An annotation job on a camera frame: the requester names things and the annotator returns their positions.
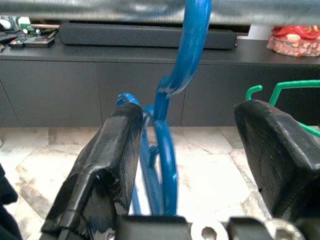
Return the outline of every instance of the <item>green wire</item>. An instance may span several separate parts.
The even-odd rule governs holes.
[[[246,91],[246,93],[245,93],[245,100],[247,100],[247,101],[251,100],[251,95],[252,95],[253,93],[256,93],[256,92],[261,91],[262,88],[263,88],[263,87],[262,87],[261,85],[257,85],[257,86],[250,87],[250,88]]]
[[[301,81],[284,81],[279,82],[270,97],[269,104],[274,106],[279,98],[280,92],[282,89],[299,89],[299,88],[320,88],[320,80],[301,80]],[[245,99],[251,100],[251,95],[253,93],[259,92],[263,89],[261,85],[256,85],[250,87],[245,93]],[[313,129],[310,126],[307,126],[301,122],[298,122],[301,127],[303,127],[307,132],[315,135],[320,138],[320,131]]]

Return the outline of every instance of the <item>gray cabinet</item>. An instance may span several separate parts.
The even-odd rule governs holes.
[[[100,126],[95,64],[0,61],[1,82],[20,126]]]
[[[231,126],[234,105],[245,100],[248,88],[261,84],[252,97],[268,101],[283,81],[320,79],[320,67],[299,65],[200,65],[186,88],[182,126]],[[320,88],[281,92],[276,107],[305,124],[320,123]]]
[[[2,87],[1,78],[0,76],[0,127],[17,127],[19,123]]]
[[[115,109],[117,95],[129,92],[145,107],[154,104],[160,80],[170,74],[172,64],[160,63],[97,63],[96,76],[102,118]],[[173,96],[168,112],[168,123],[180,126],[185,92]]]

